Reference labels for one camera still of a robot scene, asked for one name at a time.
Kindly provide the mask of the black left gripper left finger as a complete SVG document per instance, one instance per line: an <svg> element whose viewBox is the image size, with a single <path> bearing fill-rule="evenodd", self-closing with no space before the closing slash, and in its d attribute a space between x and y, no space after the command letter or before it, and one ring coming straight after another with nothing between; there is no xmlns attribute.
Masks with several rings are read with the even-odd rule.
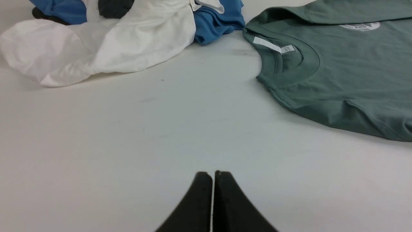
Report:
<svg viewBox="0 0 412 232"><path fill-rule="evenodd" d="M197 172L180 203L156 231L209 232L211 200L212 178L206 172Z"/></svg>

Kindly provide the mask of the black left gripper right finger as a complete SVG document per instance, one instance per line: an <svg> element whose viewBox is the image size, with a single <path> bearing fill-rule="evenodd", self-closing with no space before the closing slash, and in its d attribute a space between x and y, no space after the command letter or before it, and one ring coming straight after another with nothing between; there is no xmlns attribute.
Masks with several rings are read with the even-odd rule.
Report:
<svg viewBox="0 0 412 232"><path fill-rule="evenodd" d="M215 172L212 213L214 232L276 232L243 193L234 176L227 171Z"/></svg>

